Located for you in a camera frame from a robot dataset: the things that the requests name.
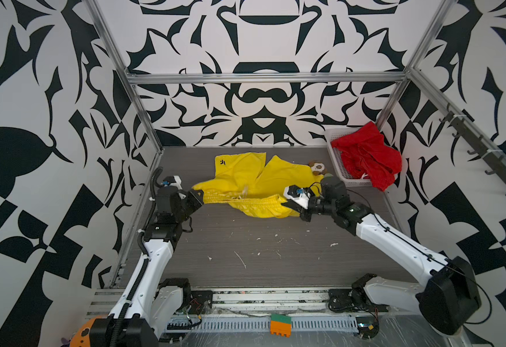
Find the yellow shorts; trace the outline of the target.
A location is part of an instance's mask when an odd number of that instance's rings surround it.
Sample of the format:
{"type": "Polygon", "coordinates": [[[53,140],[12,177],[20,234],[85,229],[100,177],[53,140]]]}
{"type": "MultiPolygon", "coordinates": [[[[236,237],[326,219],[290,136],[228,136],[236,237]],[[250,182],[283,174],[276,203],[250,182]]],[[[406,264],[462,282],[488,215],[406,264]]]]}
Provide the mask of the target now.
{"type": "Polygon", "coordinates": [[[205,204],[228,204],[254,218],[298,217],[285,207],[284,190],[292,185],[314,187],[322,181],[307,165],[289,163],[265,153],[215,157],[215,177],[193,186],[202,190],[205,204]]]}

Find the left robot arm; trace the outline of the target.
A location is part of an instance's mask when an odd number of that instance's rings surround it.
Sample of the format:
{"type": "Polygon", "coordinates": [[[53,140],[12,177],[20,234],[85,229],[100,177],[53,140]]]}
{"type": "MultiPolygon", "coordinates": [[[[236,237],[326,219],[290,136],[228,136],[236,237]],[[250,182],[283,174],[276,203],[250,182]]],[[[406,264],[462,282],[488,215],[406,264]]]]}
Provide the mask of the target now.
{"type": "Polygon", "coordinates": [[[178,241],[183,224],[203,205],[201,190],[184,191],[164,183],[153,193],[150,220],[138,233],[140,261],[124,293],[104,318],[82,326],[72,346],[158,346],[173,314],[191,294],[187,279],[160,279],[178,241]]]}

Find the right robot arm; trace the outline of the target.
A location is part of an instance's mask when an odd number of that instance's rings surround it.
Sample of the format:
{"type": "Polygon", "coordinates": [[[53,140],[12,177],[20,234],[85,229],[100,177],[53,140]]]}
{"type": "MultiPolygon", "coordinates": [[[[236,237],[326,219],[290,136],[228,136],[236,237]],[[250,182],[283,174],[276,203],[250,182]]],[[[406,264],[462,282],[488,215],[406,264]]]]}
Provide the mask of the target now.
{"type": "Polygon", "coordinates": [[[338,227],[373,245],[413,277],[407,283],[369,276],[360,289],[370,303],[420,314],[442,335],[459,334],[482,305],[472,265],[419,244],[385,222],[367,203],[352,201],[351,193],[344,182],[329,176],[316,189],[287,187],[283,206],[298,212],[303,221],[311,221],[313,215],[331,217],[338,227]]]}

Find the red shorts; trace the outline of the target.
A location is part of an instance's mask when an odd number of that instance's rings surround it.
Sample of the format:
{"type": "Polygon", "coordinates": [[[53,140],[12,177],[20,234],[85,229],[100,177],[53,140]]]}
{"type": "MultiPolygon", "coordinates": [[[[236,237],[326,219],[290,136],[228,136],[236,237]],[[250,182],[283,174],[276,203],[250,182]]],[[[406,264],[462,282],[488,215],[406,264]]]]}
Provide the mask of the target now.
{"type": "Polygon", "coordinates": [[[402,171],[399,151],[385,144],[384,135],[375,123],[367,123],[354,133],[330,143],[338,150],[344,168],[354,179],[369,179],[372,186],[386,191],[402,171]]]}

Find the brown white plush toy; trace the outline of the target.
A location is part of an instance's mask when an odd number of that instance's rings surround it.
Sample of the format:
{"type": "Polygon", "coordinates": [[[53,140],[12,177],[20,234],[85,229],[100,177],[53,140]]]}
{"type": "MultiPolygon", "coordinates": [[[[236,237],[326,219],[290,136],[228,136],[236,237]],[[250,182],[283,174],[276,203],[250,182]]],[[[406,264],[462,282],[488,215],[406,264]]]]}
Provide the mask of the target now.
{"type": "Polygon", "coordinates": [[[324,163],[312,161],[309,162],[309,167],[315,176],[326,175],[326,173],[328,172],[324,163]]]}

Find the white plastic basket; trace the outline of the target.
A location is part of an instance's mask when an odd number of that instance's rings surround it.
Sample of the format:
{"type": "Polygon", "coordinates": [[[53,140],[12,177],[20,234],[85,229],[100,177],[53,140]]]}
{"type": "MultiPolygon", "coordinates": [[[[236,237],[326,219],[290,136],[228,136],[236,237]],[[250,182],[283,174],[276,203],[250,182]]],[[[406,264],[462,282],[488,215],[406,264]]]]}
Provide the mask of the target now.
{"type": "Polygon", "coordinates": [[[341,152],[334,147],[332,147],[331,143],[334,140],[337,140],[343,136],[353,134],[359,127],[336,127],[325,130],[325,139],[326,145],[328,149],[328,153],[333,165],[333,169],[335,175],[345,182],[348,187],[370,187],[372,186],[371,181],[367,177],[363,177],[362,179],[354,179],[353,176],[346,170],[341,160],[341,152]]]}

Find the orange green toy block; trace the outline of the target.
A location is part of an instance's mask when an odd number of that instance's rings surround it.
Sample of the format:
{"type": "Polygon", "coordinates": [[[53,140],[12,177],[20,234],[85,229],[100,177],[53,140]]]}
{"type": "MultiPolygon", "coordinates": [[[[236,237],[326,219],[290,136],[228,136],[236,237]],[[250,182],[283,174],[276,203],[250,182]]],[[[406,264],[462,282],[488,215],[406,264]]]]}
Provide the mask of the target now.
{"type": "Polygon", "coordinates": [[[272,314],[270,316],[270,334],[290,338],[292,333],[292,319],[286,315],[272,314]]]}

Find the green circuit board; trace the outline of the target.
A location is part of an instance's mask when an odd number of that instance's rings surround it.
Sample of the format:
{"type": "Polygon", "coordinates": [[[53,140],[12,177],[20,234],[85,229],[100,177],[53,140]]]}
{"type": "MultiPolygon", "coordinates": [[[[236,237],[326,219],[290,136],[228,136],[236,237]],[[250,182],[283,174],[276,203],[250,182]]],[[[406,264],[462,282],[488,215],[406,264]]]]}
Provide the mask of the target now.
{"type": "Polygon", "coordinates": [[[357,316],[357,337],[361,340],[371,341],[380,332],[380,325],[373,316],[357,316]]]}

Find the orange shark plush toy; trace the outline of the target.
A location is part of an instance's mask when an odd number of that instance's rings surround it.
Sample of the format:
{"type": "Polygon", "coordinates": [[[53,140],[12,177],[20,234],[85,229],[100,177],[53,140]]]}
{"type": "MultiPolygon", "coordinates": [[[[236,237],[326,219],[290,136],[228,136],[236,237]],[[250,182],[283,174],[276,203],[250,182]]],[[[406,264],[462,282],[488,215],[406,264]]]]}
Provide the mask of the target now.
{"type": "Polygon", "coordinates": [[[62,347],[91,347],[91,329],[96,320],[87,321],[69,340],[62,338],[62,347]]]}

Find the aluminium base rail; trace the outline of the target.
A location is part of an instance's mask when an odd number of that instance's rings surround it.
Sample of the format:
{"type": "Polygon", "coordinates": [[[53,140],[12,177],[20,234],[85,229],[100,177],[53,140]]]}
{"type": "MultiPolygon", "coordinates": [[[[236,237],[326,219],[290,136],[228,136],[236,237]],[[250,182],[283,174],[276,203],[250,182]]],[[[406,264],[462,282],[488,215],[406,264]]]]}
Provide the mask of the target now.
{"type": "MultiPolygon", "coordinates": [[[[192,299],[201,303],[204,314],[260,317],[270,313],[299,315],[333,315],[328,308],[329,287],[290,288],[200,288],[192,287],[192,299]]],[[[106,316],[123,294],[123,289],[98,289],[85,319],[106,316]]],[[[379,317],[385,315],[415,315],[396,307],[378,309],[379,317]]]]}

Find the grey wall hook rack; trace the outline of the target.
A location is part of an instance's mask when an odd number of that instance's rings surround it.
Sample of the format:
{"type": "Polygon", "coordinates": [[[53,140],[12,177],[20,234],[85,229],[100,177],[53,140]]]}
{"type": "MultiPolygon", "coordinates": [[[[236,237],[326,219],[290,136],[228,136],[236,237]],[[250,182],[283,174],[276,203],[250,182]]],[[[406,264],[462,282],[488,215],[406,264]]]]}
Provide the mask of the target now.
{"type": "Polygon", "coordinates": [[[487,164],[489,169],[485,171],[486,175],[497,176],[506,185],[506,152],[494,144],[463,112],[458,113],[451,104],[447,104],[446,111],[447,114],[440,122],[450,125],[455,130],[453,137],[462,138],[470,146],[470,156],[487,164]]]}

